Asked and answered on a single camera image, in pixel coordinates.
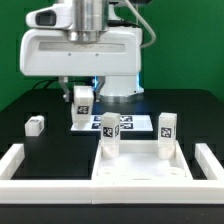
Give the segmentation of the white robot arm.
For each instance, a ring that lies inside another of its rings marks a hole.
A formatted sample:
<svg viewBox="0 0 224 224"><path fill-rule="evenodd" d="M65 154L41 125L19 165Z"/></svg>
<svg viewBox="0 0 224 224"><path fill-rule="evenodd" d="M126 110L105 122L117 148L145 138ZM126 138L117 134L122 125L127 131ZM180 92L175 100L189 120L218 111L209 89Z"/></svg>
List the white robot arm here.
<svg viewBox="0 0 224 224"><path fill-rule="evenodd" d="M71 99L70 77L95 77L95 96L104 102L127 102L139 85L141 50L156 35L135 7L149 0L57 0L26 15L29 30L20 48L26 76L53 76Z"/></svg>

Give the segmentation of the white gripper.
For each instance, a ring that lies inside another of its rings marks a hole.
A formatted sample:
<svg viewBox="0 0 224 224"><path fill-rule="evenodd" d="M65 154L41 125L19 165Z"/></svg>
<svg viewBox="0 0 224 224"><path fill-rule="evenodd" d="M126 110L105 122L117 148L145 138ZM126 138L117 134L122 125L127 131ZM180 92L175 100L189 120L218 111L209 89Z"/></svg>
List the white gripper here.
<svg viewBox="0 0 224 224"><path fill-rule="evenodd" d="M62 30L31 29L22 39L20 70L26 76L61 76L66 102L73 100L67 76L95 76L98 102L104 76L135 76L141 70L141 42L142 31L131 27L112 27L88 44L69 41Z"/></svg>

